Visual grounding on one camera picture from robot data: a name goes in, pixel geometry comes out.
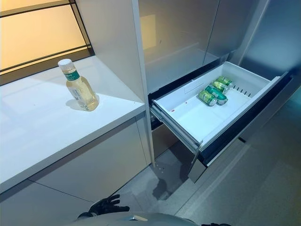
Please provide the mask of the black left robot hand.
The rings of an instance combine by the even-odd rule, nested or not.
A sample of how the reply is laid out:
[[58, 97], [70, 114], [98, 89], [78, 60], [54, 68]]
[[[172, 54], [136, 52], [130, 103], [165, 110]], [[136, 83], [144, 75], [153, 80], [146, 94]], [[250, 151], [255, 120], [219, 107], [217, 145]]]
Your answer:
[[128, 212], [130, 211], [129, 206], [119, 206], [120, 203], [120, 195], [112, 195], [98, 202], [94, 203], [90, 209], [89, 213], [92, 215], [102, 215], [108, 213], [116, 213], [116, 212]]

